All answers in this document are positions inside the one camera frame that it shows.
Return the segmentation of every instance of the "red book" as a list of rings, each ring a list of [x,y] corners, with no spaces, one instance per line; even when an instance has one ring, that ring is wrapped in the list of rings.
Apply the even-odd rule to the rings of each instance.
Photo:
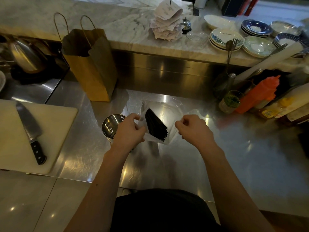
[[[245,8],[247,7],[247,5],[249,5],[250,0],[244,0],[243,4],[241,6],[241,8],[239,9],[237,15],[242,15],[243,12],[245,11]]]
[[[258,2],[258,0],[252,0],[248,9],[245,12],[245,16],[249,16],[251,11],[253,10],[253,7],[256,5],[256,3]]]

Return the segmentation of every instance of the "stainless steel kettle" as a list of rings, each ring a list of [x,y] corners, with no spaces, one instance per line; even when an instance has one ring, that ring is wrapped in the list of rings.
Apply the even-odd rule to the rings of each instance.
[[[51,52],[44,42],[41,43]],[[38,73],[47,67],[48,60],[45,54],[34,44],[23,39],[11,37],[7,45],[16,63],[24,72]]]

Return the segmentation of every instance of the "metal cup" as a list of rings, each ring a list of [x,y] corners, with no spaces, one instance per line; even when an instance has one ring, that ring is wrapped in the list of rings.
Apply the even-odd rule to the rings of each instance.
[[[102,132],[111,144],[113,144],[113,139],[117,132],[118,124],[121,123],[125,117],[126,116],[122,114],[112,114],[103,121]]]

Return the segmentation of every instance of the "stack of receipts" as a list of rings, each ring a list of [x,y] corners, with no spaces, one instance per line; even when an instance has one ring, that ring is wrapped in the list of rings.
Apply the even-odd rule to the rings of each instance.
[[[150,20],[150,29],[156,39],[177,40],[182,36],[180,18],[183,9],[171,0],[162,1],[154,11],[154,19]]]

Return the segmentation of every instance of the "hand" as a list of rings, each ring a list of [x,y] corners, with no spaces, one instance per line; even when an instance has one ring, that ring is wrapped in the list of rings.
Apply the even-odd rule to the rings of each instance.
[[[137,144],[144,141],[143,136],[146,132],[146,127],[143,126],[138,129],[137,124],[134,123],[134,120],[139,120],[139,118],[139,115],[131,113],[118,124],[111,149],[128,155]]]
[[[209,145],[217,145],[214,134],[198,115],[184,115],[180,121],[176,121],[175,127],[182,138],[194,145],[199,152]]]

